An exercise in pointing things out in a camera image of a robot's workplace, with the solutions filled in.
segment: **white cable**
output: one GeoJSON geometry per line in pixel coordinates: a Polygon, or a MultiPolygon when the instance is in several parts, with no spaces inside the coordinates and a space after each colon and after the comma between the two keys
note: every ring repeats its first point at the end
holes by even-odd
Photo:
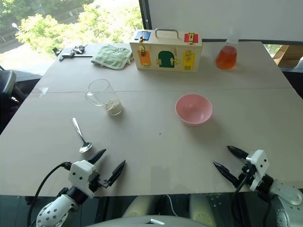
{"type": "Polygon", "coordinates": [[[172,202],[171,202],[171,198],[169,195],[166,195],[169,198],[169,202],[170,202],[170,207],[171,207],[171,211],[174,213],[175,216],[178,217],[178,215],[175,213],[174,208],[172,207],[172,202]]]}

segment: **green door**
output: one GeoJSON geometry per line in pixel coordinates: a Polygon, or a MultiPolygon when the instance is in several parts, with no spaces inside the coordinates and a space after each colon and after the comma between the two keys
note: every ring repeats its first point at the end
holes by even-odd
{"type": "Polygon", "coordinates": [[[174,68],[174,55],[169,51],[161,51],[158,54],[159,66],[163,68],[174,68]]]}

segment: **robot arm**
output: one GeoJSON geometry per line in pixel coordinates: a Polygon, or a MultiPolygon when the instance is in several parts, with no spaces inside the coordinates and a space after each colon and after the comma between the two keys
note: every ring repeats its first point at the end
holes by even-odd
{"type": "Polygon", "coordinates": [[[99,187],[107,188],[115,182],[124,168],[125,160],[118,165],[108,180],[100,179],[94,164],[105,151],[101,150],[88,160],[78,161],[67,167],[70,170],[69,181],[72,187],[63,188],[55,201],[40,210],[36,218],[37,227],[70,226],[73,215],[88,197],[93,198],[99,187]]]}
{"type": "Polygon", "coordinates": [[[242,173],[239,178],[230,174],[223,165],[214,162],[219,172],[228,179],[235,187],[238,187],[245,178],[245,183],[250,190],[257,191],[259,197],[273,204],[277,224],[280,227],[299,227],[303,223],[303,194],[279,180],[274,180],[266,174],[269,168],[268,158],[263,150],[257,150],[249,155],[245,151],[227,146],[228,150],[238,158],[245,159],[242,173]]]}

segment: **spoon handle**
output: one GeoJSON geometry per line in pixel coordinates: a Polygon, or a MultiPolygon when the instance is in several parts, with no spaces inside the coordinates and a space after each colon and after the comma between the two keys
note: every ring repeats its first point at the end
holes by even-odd
{"type": "Polygon", "coordinates": [[[79,128],[79,125],[78,125],[78,122],[77,122],[76,118],[73,117],[71,121],[72,121],[72,123],[74,124],[74,126],[75,126],[77,132],[79,133],[79,135],[80,135],[80,137],[81,137],[81,139],[82,139],[83,142],[85,143],[84,138],[83,138],[83,136],[82,136],[82,134],[81,134],[81,131],[80,131],[80,128],[79,128]]]}

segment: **box handle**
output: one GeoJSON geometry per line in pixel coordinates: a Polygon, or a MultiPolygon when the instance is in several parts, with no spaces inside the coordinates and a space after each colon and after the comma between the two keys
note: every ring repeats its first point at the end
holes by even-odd
{"type": "Polygon", "coordinates": [[[167,32],[176,32],[177,33],[177,39],[179,39],[179,32],[177,30],[174,29],[160,29],[160,28],[156,28],[155,30],[155,35],[157,37],[157,31],[167,31],[167,32]]]}

